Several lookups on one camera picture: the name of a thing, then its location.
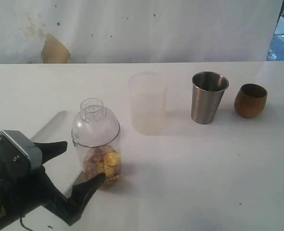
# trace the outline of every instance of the white table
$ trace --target white table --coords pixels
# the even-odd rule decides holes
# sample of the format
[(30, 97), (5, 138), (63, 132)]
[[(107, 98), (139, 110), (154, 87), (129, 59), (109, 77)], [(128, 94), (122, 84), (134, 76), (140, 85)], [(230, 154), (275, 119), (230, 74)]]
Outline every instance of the white table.
[[(199, 71), (225, 75), (213, 123), (190, 118), (191, 78)], [(168, 82), (162, 134), (131, 126), (127, 81), (157, 71)], [(234, 99), (245, 83), (268, 90), (262, 115), (244, 119)], [(0, 130), (34, 135), (57, 112), (101, 98), (122, 126), (123, 172), (98, 191), (71, 228), (38, 208), (24, 219), (36, 231), (284, 231), (284, 62), (180, 64), (0, 64)], [(5, 230), (21, 230), (17, 222)]]

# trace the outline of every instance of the jar lid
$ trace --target jar lid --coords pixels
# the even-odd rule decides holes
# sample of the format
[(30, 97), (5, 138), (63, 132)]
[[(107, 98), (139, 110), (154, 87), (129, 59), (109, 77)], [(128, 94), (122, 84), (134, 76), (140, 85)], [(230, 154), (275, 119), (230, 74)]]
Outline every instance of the jar lid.
[(110, 143), (119, 134), (120, 125), (102, 100), (91, 98), (81, 103), (81, 111), (75, 116), (72, 138), (87, 147), (98, 147)]

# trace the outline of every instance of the cable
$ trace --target cable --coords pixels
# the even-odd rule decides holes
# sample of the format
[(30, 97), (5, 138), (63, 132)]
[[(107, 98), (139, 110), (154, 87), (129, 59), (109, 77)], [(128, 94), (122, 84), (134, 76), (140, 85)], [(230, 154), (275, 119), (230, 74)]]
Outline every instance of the cable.
[(23, 228), (25, 228), (26, 230), (28, 230), (28, 231), (34, 231), (34, 230), (28, 228), (27, 226), (25, 226), (25, 225), (23, 224), (23, 222), (22, 222), (22, 217), (20, 217), (20, 225), (21, 225)]

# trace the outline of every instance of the white wall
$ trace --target white wall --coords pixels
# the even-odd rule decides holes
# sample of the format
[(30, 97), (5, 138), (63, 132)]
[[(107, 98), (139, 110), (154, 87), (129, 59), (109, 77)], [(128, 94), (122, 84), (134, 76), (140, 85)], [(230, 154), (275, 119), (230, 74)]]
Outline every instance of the white wall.
[(262, 61), (281, 5), (282, 0), (0, 0), (0, 63), (40, 63), (47, 33), (68, 47), (72, 63)]

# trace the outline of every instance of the translucent plastic cup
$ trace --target translucent plastic cup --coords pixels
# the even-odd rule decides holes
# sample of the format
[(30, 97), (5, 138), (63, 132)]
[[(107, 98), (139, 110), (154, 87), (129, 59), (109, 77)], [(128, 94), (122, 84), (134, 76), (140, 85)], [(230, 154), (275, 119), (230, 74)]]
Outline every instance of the translucent plastic cup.
[(129, 80), (133, 127), (144, 135), (156, 135), (164, 126), (166, 82), (163, 76), (143, 72)]

